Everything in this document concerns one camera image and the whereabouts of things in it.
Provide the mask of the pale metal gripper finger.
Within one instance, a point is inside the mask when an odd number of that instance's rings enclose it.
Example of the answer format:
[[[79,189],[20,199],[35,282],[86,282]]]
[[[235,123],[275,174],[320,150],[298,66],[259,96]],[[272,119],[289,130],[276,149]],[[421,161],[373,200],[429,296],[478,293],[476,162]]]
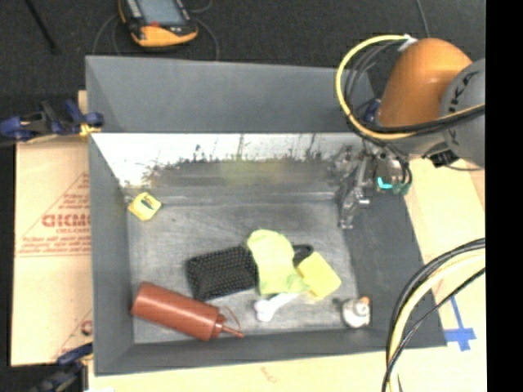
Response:
[[[344,145],[329,164],[328,183],[338,189],[350,188],[359,165],[359,151],[352,145]]]
[[[337,199],[338,224],[343,229],[352,229],[355,217],[370,206],[370,198],[360,187],[341,189]]]

